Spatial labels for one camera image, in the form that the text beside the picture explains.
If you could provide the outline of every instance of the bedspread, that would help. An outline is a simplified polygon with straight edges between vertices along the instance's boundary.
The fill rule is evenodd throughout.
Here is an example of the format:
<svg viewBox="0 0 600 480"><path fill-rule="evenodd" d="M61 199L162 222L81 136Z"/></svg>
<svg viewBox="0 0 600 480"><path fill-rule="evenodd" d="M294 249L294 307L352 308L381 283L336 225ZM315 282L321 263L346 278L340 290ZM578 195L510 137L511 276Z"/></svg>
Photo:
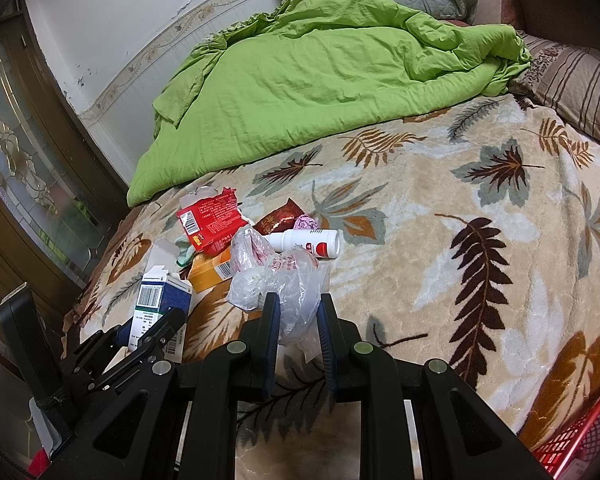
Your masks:
<svg viewBox="0 0 600 480"><path fill-rule="evenodd" d="M258 220L291 197L342 231L330 292L340 317L394 357L440 357L529 447L600 394L600 146L513 95L359 128L194 184L237 189ZM151 244L182 234L178 198L148 203L96 282L84 339L132 313ZM193 310L185 359L256 313ZM360 408L334 405L320 360L280 348L272 399L238 416L236 476L358 475Z"/></svg>

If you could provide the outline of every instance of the wooden door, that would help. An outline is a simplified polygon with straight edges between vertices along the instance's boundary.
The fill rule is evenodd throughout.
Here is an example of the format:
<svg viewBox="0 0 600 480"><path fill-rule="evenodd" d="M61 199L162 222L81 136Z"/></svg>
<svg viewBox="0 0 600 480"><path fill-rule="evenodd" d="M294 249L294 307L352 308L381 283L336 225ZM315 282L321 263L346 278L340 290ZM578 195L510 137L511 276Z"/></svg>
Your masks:
<svg viewBox="0 0 600 480"><path fill-rule="evenodd" d="M128 212L125 193L59 93L23 13L0 22L0 300L28 282L61 335Z"/></svg>

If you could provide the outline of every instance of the red plastic crate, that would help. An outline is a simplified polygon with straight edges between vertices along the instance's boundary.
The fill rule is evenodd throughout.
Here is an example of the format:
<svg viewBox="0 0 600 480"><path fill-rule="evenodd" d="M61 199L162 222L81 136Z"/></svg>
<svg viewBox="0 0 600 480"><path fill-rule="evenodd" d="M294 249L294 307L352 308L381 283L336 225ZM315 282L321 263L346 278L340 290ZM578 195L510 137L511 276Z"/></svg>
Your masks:
<svg viewBox="0 0 600 480"><path fill-rule="evenodd" d="M600 399L589 413L533 450L555 479L575 480L600 452Z"/></svg>

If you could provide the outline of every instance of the barcode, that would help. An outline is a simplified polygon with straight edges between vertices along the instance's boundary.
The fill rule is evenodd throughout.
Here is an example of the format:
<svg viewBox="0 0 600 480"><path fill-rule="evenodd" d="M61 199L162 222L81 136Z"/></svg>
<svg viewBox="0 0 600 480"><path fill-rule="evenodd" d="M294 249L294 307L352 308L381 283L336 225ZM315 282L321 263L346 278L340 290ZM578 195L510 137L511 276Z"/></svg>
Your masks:
<svg viewBox="0 0 600 480"><path fill-rule="evenodd" d="M139 306L158 306L160 303L161 285L141 285L140 295L138 296Z"/></svg>
<svg viewBox="0 0 600 480"><path fill-rule="evenodd" d="M184 222L184 230L188 235L192 235L193 233L200 231L198 222L196 222L196 218L193 216L191 211L187 211L184 213L184 215L182 215L182 221Z"/></svg>
<svg viewBox="0 0 600 480"><path fill-rule="evenodd" d="M176 355L176 342L177 342L178 334L169 339L167 343L167 354Z"/></svg>
<svg viewBox="0 0 600 480"><path fill-rule="evenodd" d="M230 277L233 276L233 273L231 272L231 262L225 262L223 264L215 266L215 269L218 273L218 276L220 276L220 278L222 278L223 281L228 280Z"/></svg>

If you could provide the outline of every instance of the stained glass pattern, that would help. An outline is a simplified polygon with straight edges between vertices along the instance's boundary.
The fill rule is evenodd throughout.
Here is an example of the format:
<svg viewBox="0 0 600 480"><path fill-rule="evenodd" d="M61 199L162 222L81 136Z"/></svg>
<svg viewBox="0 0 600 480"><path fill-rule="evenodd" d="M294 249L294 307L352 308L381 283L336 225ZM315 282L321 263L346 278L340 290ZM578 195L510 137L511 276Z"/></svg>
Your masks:
<svg viewBox="0 0 600 480"><path fill-rule="evenodd" d="M0 198L38 247L82 286L111 225L59 164L15 82L0 45Z"/></svg>

